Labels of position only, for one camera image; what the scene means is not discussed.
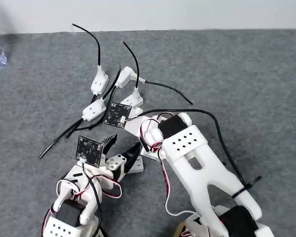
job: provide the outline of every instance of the black circuit board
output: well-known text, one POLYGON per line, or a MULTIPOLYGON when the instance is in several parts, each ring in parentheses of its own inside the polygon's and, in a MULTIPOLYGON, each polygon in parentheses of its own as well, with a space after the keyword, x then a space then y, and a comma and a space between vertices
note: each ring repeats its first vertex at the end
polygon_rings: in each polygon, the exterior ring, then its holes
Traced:
POLYGON ((111 103, 108 112, 104 118, 104 123, 114 127, 124 128, 128 118, 130 110, 129 105, 123 105, 119 103, 111 103))
POLYGON ((83 158, 86 160, 86 163, 99 168, 102 152, 103 144, 101 142, 79 136, 77 152, 75 154, 77 160, 83 158))

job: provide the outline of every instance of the electrical connector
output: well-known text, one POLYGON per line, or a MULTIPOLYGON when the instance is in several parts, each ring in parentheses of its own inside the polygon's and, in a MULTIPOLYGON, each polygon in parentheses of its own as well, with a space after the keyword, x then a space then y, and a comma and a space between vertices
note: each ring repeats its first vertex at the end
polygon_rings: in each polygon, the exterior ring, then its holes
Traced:
POLYGON ((92 121, 106 110, 104 100, 98 99, 82 111, 83 120, 92 121))
MULTIPOLYGON (((136 72, 132 71, 132 73, 130 74, 130 80, 134 80, 134 81, 137 80, 137 73, 136 72)), ((145 83, 145 81, 146 81, 145 79, 143 79, 139 76, 139 82, 145 83)))
POLYGON ((92 82, 91 91, 94 95, 102 95, 107 84, 109 82, 109 76, 102 69, 102 66, 98 66, 98 72, 92 82))
POLYGON ((133 69, 130 67, 125 67, 121 72, 116 82, 117 88, 123 88, 127 85, 128 82, 130 82, 130 75, 133 72, 133 69))
POLYGON ((140 96, 139 90, 136 87, 134 88, 134 92, 121 102, 123 105, 130 105, 135 108, 141 106, 143 103, 144 100, 140 96))

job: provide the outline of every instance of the white plug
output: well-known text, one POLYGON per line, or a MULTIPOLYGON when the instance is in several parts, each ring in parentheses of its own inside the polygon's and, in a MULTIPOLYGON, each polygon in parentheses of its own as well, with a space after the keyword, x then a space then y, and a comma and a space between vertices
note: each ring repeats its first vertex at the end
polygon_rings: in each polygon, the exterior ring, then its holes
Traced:
POLYGON ((119 74, 119 77, 116 82, 117 88, 123 88, 127 85, 128 82, 130 82, 130 75, 133 72, 133 69, 130 67, 125 67, 119 74))
POLYGON ((132 107, 139 107, 144 103, 144 99, 140 96, 138 88, 134 88, 134 92, 125 98, 121 104, 123 105, 130 105, 132 107))
MULTIPOLYGON (((137 73, 132 71, 132 73, 130 74, 130 80, 134 80, 136 81, 137 80, 137 73)), ((145 83, 145 79, 139 77, 139 82, 142 82, 142 83, 145 83)))
POLYGON ((109 82, 109 76, 102 69, 102 66, 98 66, 98 72, 91 85, 91 91, 94 95, 102 95, 105 87, 109 82))
POLYGON ((92 121, 100 114, 102 114, 105 109, 106 107, 104 104, 104 100, 102 98, 98 99, 82 111, 82 118, 83 120, 92 121))

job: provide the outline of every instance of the red and white wire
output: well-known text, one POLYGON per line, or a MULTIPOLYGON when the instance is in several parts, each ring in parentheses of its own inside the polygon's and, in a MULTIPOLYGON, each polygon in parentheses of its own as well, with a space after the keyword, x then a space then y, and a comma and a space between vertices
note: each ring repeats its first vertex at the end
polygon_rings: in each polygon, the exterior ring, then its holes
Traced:
POLYGON ((195 211, 189 211, 189 210, 184 210, 184 211, 181 211, 181 212, 176 213, 176 214, 174 214, 174 213, 172 213, 172 212, 170 212, 170 211, 168 210, 168 201, 169 201, 169 198, 170 198, 171 187, 170 187, 170 182, 169 182, 169 178, 168 178, 167 171, 166 171, 166 169, 165 169, 165 167, 164 167, 163 161, 162 161, 162 159, 160 158, 159 153, 160 153, 160 150, 158 150, 158 158, 159 158, 159 160, 160 160, 161 170, 162 170, 163 177, 164 177, 164 181, 165 181, 165 183, 166 183, 166 188, 167 188, 167 196, 166 196, 166 201, 165 201, 165 203, 164 203, 164 207, 165 207, 165 209, 166 209, 166 212, 167 212, 170 216, 180 216, 180 215, 182 215, 182 214, 184 214, 184 213, 194 214, 195 211))
MULTIPOLYGON (((118 182, 118 181, 115 181, 115 180, 113 180, 112 178, 110 178, 110 177, 108 177, 108 176, 106 176, 106 175, 102 175, 102 174, 98 174, 98 175, 94 175, 94 176, 92 176, 91 177, 91 180, 92 179, 94 179, 94 178, 104 178, 104 179, 106 179, 106 180, 109 180, 109 181, 111 181, 112 183, 114 183, 115 185, 117 185, 118 187, 119 187, 119 190, 120 190, 120 194, 119 195, 115 195, 115 194, 110 194, 110 193, 108 193, 108 192, 106 192, 106 191, 104 191, 103 189, 102 189, 102 192, 106 195, 106 196, 109 196, 109 197, 111 197, 111 198, 120 198, 121 196, 122 196, 122 194, 123 194, 123 191, 122 191, 122 186, 121 186, 121 184, 118 182)), ((74 195, 75 196, 81 196, 87 189, 89 188, 89 184, 87 184, 87 186, 85 187, 85 189, 84 190, 82 190, 82 191, 80 191, 80 192, 78 192, 78 193, 75 193, 74 195)))

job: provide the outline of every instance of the electrical wire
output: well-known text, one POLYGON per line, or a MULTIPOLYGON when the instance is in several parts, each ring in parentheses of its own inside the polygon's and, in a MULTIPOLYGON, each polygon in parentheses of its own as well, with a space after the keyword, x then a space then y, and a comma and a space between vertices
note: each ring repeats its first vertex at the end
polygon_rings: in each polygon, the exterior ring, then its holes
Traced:
POLYGON ((94 192, 94 196, 95 196, 95 199, 97 201, 97 206, 98 206, 98 212, 99 212, 99 223, 98 223, 98 226, 95 230, 95 236, 97 235, 97 233, 99 232, 99 229, 100 229, 100 226, 101 226, 101 216, 102 216, 102 213, 101 213, 101 205, 100 205, 100 200, 99 200, 99 196, 98 196, 98 193, 97 193, 97 190, 91 180, 91 178, 87 175, 87 173, 85 172, 85 169, 84 169, 84 163, 82 163, 82 171, 84 173, 84 175, 87 177, 88 179, 88 182, 89 184, 91 185, 92 189, 93 189, 93 192, 94 192))
POLYGON ((44 236, 44 230, 45 230, 45 227, 46 227, 46 221, 48 219, 48 217, 50 216, 50 209, 47 210, 45 216, 44 216, 44 219, 43 219, 43 223, 41 225, 41 237, 44 236))
MULTIPOLYGON (((122 186, 121 186, 121 184, 118 181, 113 180, 112 178, 110 178, 110 177, 108 177, 106 175, 102 175, 102 174, 98 174, 98 175, 92 176, 91 177, 91 180, 93 180, 94 178, 104 178, 106 180, 111 181, 113 184, 115 184, 115 185, 117 185, 119 187, 119 190, 120 190, 120 194, 119 195, 110 194, 110 193, 108 193, 108 192, 106 192, 105 190, 102 189, 103 193, 106 196, 111 197, 111 198, 115 198, 115 199, 122 197, 122 194, 123 194, 123 192, 122 192, 122 186)), ((86 187, 85 187, 84 190, 80 191, 79 193, 75 193, 75 195, 76 196, 82 195, 88 188, 89 188, 89 183, 86 185, 86 187)))
POLYGON ((166 87, 170 90, 173 90, 175 91, 176 93, 178 93, 179 95, 181 95, 186 101, 188 101, 191 105, 193 105, 193 103, 182 93, 180 92, 178 89, 175 89, 174 87, 172 86, 169 86, 169 85, 166 85, 166 84, 162 84, 162 83, 156 83, 156 82, 152 82, 152 81, 149 81, 149 80, 145 80, 145 83, 148 83, 148 84, 152 84, 152 85, 160 85, 160 86, 163 86, 163 87, 166 87))
POLYGON ((90 126, 86 126, 86 127, 77 128, 77 129, 75 129, 75 131, 86 130, 86 129, 91 130, 91 129, 93 129, 94 127, 96 127, 96 126, 100 125, 101 123, 103 123, 104 118, 105 118, 105 116, 106 116, 107 113, 108 113, 108 109, 109 109, 109 107, 110 107, 110 104, 111 104, 111 101, 112 101, 113 95, 114 95, 114 93, 115 93, 115 90, 116 90, 116 86, 114 86, 113 89, 112 89, 112 91, 111 91, 111 95, 110 95, 110 98, 109 98, 109 101, 108 101, 108 106, 107 106, 107 108, 106 108, 106 110, 105 110, 103 116, 102 116, 102 117, 101 117, 101 118, 100 118, 95 124, 92 124, 92 125, 90 125, 90 126))
POLYGON ((169 178, 168 178, 168 175, 167 175, 167 171, 164 167, 164 164, 163 164, 163 161, 162 159, 160 158, 160 150, 158 150, 158 158, 160 160, 160 165, 161 165, 161 170, 162 170, 162 173, 163 173, 163 177, 164 177, 164 181, 166 183, 166 188, 167 188, 167 195, 166 195, 166 200, 165 200, 165 203, 164 203, 164 208, 166 209, 166 212, 170 215, 170 216, 180 216, 181 214, 184 214, 184 213, 190 213, 190 214, 195 214, 195 211, 188 211, 188 210, 185 210, 185 211, 181 211, 179 213, 172 213, 168 210, 168 201, 169 201, 169 198, 170 198, 170 192, 171 192, 171 187, 170 187, 170 181, 169 181, 169 178))
POLYGON ((222 132, 221 132, 221 128, 219 126, 219 123, 218 123, 218 120, 217 118, 210 112, 208 111, 205 111, 205 110, 200 110, 200 109, 156 109, 156 110, 148 110, 148 111, 145 111, 141 114, 139 114, 138 116, 134 117, 134 118, 129 118, 128 120, 132 120, 132 119, 135 119, 135 118, 138 118, 140 116, 143 116, 143 115, 146 115, 146 114, 150 114, 150 113, 155 113, 155 112, 199 112, 199 113, 202 113, 202 114, 206 114, 206 115, 209 115, 212 120, 215 122, 215 126, 216 126, 216 130, 217 130, 217 134, 218 134, 218 138, 219 138, 219 141, 222 145, 222 148, 231 164, 231 166, 233 167, 234 171, 236 172, 240 182, 246 187, 248 186, 248 184, 245 182, 240 170, 238 169, 238 167, 236 166, 233 158, 231 157, 228 149, 227 149, 227 146, 225 145, 225 142, 223 140, 223 137, 222 137, 222 132))
POLYGON ((77 122, 75 122, 73 125, 71 125, 69 128, 67 128, 62 134, 60 134, 51 144, 49 144, 48 147, 39 155, 38 159, 42 159, 43 156, 63 137, 69 132, 73 127, 75 127, 78 123, 83 121, 83 119, 79 119, 77 122))
POLYGON ((76 24, 73 24, 73 26, 87 32, 90 36, 92 36, 93 39, 95 39, 95 41, 98 44, 98 65, 100 66, 101 65, 101 49, 100 49, 100 43, 99 43, 98 39, 91 32, 87 31, 85 28, 82 28, 81 26, 78 26, 76 24))
MULTIPOLYGON (((92 104, 96 99, 97 99, 97 95, 93 95, 90 104, 92 104)), ((73 128, 69 131, 69 133, 67 134, 66 138, 69 138, 69 137, 74 133, 74 131, 80 126, 80 124, 81 124, 82 122, 83 122, 83 120, 82 120, 80 123, 78 123, 75 127, 73 127, 73 128)))
POLYGON ((118 72, 117 72, 117 74, 116 74, 116 77, 115 77, 115 79, 114 79, 112 85, 110 86, 110 88, 107 90, 107 92, 106 92, 106 93, 104 94, 104 96, 102 97, 103 100, 105 100, 105 98, 106 98, 106 97, 109 95, 109 93, 113 90, 113 87, 115 86, 115 84, 116 84, 116 82, 117 82, 117 80, 118 80, 118 78, 119 78, 120 71, 121 71, 121 66, 119 66, 119 70, 118 70, 118 72))
POLYGON ((138 83, 139 83, 139 65, 138 65, 137 58, 136 58, 135 54, 133 53, 133 51, 130 49, 130 47, 127 45, 127 43, 125 43, 123 41, 123 44, 126 46, 126 48, 128 49, 128 51, 132 54, 132 56, 135 59, 136 68, 137 68, 137 78, 136 78, 136 86, 135 87, 138 88, 138 83))

